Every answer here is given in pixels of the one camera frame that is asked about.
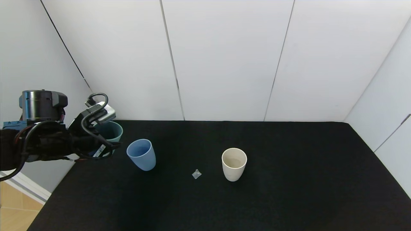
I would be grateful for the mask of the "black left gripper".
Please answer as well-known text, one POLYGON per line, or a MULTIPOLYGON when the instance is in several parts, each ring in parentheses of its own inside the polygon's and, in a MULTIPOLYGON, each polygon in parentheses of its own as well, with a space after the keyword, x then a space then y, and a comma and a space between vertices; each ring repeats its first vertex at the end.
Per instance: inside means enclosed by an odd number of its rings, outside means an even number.
POLYGON ((72 136, 71 151, 81 159, 107 159, 110 149, 121 147, 121 142, 108 142, 101 135, 72 136))

